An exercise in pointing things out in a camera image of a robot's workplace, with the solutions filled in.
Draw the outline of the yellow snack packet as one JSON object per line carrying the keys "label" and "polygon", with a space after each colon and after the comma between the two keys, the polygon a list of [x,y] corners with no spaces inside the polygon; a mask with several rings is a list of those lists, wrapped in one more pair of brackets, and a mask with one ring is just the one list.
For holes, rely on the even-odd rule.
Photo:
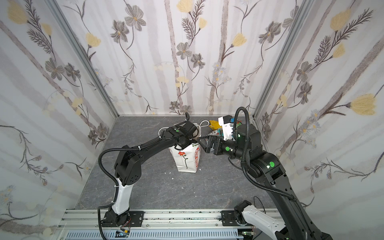
{"label": "yellow snack packet", "polygon": [[214,121],[214,120],[209,120],[209,127],[211,128],[211,130],[213,131],[216,131],[218,129],[220,129],[222,126],[219,124],[218,121]]}

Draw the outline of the white paper bag red flower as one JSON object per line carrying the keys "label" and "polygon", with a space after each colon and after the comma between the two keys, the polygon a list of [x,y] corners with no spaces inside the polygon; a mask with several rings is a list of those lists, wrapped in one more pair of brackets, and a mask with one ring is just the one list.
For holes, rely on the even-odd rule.
{"label": "white paper bag red flower", "polygon": [[179,172],[195,173],[198,170],[202,151],[198,142],[191,143],[183,150],[180,150],[180,146],[170,147],[168,150]]}

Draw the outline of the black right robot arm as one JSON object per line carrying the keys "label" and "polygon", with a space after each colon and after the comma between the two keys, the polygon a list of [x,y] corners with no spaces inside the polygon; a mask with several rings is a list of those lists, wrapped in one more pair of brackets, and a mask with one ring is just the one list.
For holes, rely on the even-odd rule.
{"label": "black right robot arm", "polygon": [[222,136],[208,135],[198,138],[206,153],[227,155],[241,161],[242,171],[255,187],[266,191],[279,211],[282,221],[262,213],[244,201],[235,207],[241,222],[253,225],[273,240],[330,240],[311,220],[294,193],[280,160],[263,150],[261,133],[250,125],[250,139],[246,143],[246,125],[237,127],[236,137],[225,140]]}

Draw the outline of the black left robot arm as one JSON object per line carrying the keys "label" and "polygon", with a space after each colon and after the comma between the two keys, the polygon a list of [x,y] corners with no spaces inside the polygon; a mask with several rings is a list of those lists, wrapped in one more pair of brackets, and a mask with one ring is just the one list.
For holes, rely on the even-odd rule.
{"label": "black left robot arm", "polygon": [[[142,176],[142,164],[148,159],[171,147],[184,150],[189,145],[196,143],[200,133],[199,127],[185,120],[182,123],[168,127],[160,135],[144,144],[134,147],[127,145],[122,148],[111,148],[102,151],[98,157],[98,164],[104,174],[114,181],[115,193],[113,200],[106,206],[98,207],[107,209],[102,218],[98,213],[100,225],[103,227],[117,227],[126,224],[130,219],[130,199],[133,187]],[[107,153],[118,152],[114,164],[115,173],[111,174],[103,165],[103,156]]]}

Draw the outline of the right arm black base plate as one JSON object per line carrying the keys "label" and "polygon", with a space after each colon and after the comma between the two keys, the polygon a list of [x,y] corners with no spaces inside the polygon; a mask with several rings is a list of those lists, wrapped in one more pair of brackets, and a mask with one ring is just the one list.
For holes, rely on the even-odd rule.
{"label": "right arm black base plate", "polygon": [[246,222],[243,213],[237,210],[223,210],[219,220],[223,227],[254,227],[254,225]]}

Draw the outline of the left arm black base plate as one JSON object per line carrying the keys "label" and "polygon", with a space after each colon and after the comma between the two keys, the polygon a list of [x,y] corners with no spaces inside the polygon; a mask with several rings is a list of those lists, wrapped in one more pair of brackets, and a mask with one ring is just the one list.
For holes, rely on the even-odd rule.
{"label": "left arm black base plate", "polygon": [[141,227],[144,211],[126,211],[117,215],[113,210],[107,211],[101,219],[102,227]]}

